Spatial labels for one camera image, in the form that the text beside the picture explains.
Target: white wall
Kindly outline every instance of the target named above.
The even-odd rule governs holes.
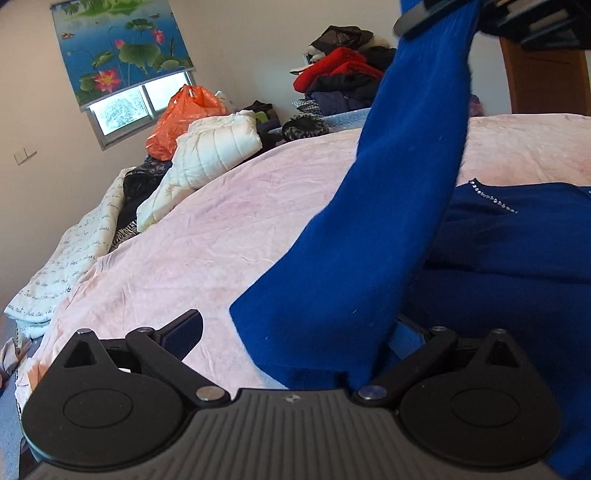
[[[391,41],[400,15],[398,0],[199,0],[199,22],[215,38],[216,55],[233,72],[225,92],[239,106],[272,102],[280,117],[291,115],[295,92],[289,70],[303,64],[303,51],[328,25],[358,25]],[[511,113],[499,41],[477,35],[470,63],[473,91],[488,114]]]
[[[150,132],[101,151],[68,82],[49,4],[14,0],[0,11],[0,312],[119,171],[143,161]],[[218,77],[231,78],[203,29],[195,28],[192,1],[171,6],[197,79],[215,88]],[[13,153],[22,147],[38,154],[17,166]]]
[[[479,96],[485,113],[511,113],[511,96],[499,39],[477,33],[469,61],[472,69],[472,92]]]

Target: window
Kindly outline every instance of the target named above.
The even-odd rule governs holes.
[[[189,72],[175,73],[99,100],[87,109],[103,149],[153,124],[183,85],[192,85]]]

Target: white puffer jacket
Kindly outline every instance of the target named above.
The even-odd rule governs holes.
[[[262,148],[254,113],[249,110],[197,120],[177,139],[177,145],[173,166],[138,207],[138,232],[159,222],[193,192]]]

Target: pink bed sheet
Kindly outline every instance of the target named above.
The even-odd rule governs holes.
[[[146,233],[99,258],[21,367],[19,405],[78,328],[89,327],[100,338],[122,338],[139,326],[159,328],[193,308],[203,315],[204,333],[185,358],[187,365],[231,394],[240,387],[280,388],[252,363],[228,308],[332,198],[355,158],[359,133],[278,147],[209,183]],[[500,186],[591,185],[591,118],[471,119],[458,183],[474,177]]]

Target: light switch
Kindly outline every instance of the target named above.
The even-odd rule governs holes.
[[[17,165],[22,165],[29,158],[34,157],[35,155],[37,155],[37,150],[35,150],[34,148],[22,148],[19,151],[15,152],[14,160],[17,161]]]

